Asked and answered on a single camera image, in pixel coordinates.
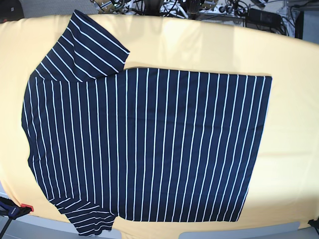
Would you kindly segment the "black clamp right corner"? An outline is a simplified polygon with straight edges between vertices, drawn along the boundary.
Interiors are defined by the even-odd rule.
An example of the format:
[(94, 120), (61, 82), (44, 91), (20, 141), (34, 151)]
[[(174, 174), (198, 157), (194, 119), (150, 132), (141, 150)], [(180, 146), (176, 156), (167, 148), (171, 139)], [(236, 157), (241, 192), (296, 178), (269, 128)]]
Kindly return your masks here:
[(315, 229), (319, 229), (319, 219), (317, 219), (317, 220), (309, 220), (308, 224), (311, 227), (315, 228)]

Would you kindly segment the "black power adapter box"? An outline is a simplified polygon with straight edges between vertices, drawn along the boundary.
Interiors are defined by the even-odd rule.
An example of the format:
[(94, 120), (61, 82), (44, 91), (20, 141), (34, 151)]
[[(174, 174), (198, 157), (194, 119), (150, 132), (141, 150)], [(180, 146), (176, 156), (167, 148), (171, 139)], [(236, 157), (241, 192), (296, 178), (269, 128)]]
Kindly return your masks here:
[(277, 13), (251, 8), (248, 10), (246, 21), (255, 25), (276, 28), (281, 26), (282, 18)]

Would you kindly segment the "yellow table cloth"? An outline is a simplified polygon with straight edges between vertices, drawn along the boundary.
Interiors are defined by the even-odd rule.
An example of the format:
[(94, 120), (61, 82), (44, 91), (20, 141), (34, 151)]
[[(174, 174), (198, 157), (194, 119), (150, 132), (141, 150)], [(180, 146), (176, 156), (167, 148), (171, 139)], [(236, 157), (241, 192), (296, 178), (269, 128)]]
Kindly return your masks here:
[[(143, 223), (118, 218), (125, 239), (176, 239), (181, 233), (300, 223), (319, 215), (319, 47), (244, 27), (170, 17), (97, 14), (130, 55), (125, 67), (186, 69), (273, 77), (267, 120), (250, 188), (235, 223)], [(32, 221), (67, 219), (50, 204), (28, 166), (21, 126), (28, 78), (70, 17), (25, 18), (0, 26), (0, 182)]]

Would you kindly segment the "blue clamp with red tip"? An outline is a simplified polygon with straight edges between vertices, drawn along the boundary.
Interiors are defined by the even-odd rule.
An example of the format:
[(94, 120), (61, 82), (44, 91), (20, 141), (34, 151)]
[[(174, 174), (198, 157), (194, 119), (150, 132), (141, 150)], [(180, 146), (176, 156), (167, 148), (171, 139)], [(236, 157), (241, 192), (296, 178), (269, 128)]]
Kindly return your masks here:
[(5, 223), (1, 233), (0, 238), (3, 238), (6, 230), (13, 220), (16, 220), (19, 217), (30, 214), (34, 211), (33, 206), (21, 204), (18, 206), (11, 199), (1, 197), (0, 198), (0, 215), (8, 217), (7, 222)]

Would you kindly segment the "white power strip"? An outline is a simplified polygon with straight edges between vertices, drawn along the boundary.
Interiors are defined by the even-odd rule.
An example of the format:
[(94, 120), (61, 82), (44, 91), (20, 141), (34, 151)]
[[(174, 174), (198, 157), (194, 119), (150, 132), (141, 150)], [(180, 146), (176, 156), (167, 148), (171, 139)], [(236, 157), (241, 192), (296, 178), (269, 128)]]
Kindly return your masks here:
[[(187, 18), (191, 15), (186, 9), (186, 2), (165, 0), (160, 7), (160, 13), (181, 16)], [(197, 14), (233, 14), (235, 11), (233, 4), (218, 4), (217, 1), (206, 0), (201, 4)]]

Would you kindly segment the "navy white striped T-shirt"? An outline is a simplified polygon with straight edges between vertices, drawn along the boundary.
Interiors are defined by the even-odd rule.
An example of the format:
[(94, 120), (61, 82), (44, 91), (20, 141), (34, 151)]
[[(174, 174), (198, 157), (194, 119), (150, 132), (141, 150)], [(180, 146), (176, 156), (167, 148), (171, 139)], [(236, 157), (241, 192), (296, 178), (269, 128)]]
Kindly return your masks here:
[(138, 222), (236, 222), (257, 158), (270, 76), (125, 69), (113, 35), (75, 10), (31, 73), (28, 165), (81, 236)]

